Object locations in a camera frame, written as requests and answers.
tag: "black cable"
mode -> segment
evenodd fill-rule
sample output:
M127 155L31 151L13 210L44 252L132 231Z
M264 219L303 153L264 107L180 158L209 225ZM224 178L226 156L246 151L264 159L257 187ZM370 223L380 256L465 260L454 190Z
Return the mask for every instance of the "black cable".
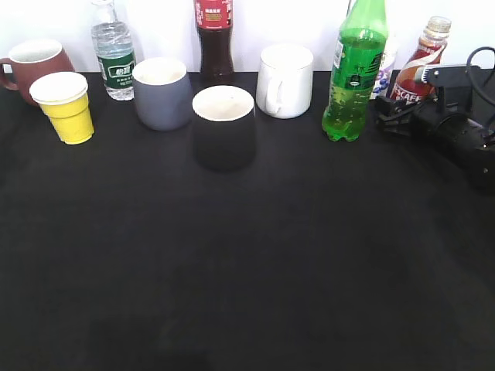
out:
M479 52L482 52L484 50L489 50L489 51L493 52L493 54L495 54L495 48L491 48L489 46L484 46L482 48L476 49L474 52L471 53L471 55L469 56L469 58L467 60L466 74L469 78L469 81L473 85L474 91L476 91L478 93L478 95L481 98L483 98L484 101L491 104L492 106L495 106L495 100L492 99L491 97L489 97L488 94L483 91L483 88L476 82L476 80L474 79L474 76L473 76L473 66L471 64L473 62L473 58L475 57L476 54L478 54ZM486 79L486 81L483 83L483 86L486 86L486 84L488 83L488 81L490 81L490 79L493 77L494 74L495 74L495 66L493 67L491 74L488 76L488 79Z

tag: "yellow plastic cup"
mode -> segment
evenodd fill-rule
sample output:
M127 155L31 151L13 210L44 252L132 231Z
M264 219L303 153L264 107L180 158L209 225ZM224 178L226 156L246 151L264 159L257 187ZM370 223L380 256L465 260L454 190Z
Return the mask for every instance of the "yellow plastic cup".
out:
M52 122L61 141L78 145L93 136L87 81L83 75L51 73L35 81L29 92Z

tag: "mug handle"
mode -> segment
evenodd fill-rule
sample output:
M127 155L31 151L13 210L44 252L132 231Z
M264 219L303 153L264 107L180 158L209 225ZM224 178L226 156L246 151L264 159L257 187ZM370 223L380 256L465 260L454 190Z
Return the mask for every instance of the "mug handle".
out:
M282 105L277 102L278 92L280 91L282 82L282 77L275 75L268 84L268 90L266 93L266 111L269 114L277 114L282 108Z
M2 85L3 87L9 90L19 90L17 84L13 83L5 75L5 71L3 70L4 64L12 64L12 61L9 58L0 59L0 85Z

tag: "white bottle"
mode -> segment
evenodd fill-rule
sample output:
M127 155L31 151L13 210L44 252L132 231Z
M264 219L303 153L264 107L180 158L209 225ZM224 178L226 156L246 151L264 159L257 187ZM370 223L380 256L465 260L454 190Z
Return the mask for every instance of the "white bottle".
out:
M379 95L382 97L387 95L392 73L394 72L397 52L397 37L394 33L392 33L387 40L387 44L385 45L384 55L381 58L380 71L378 72L377 80L374 83L371 99L376 99Z

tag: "green label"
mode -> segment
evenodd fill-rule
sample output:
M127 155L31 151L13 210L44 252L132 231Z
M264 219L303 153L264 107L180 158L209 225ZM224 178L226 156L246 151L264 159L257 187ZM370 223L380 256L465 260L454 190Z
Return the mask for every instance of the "green label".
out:
M136 64L134 53L120 58L98 57L98 62L107 87L125 89L132 85L132 70Z
M347 90L372 89L383 51L382 43L373 43L366 48L340 39L333 61L333 86Z

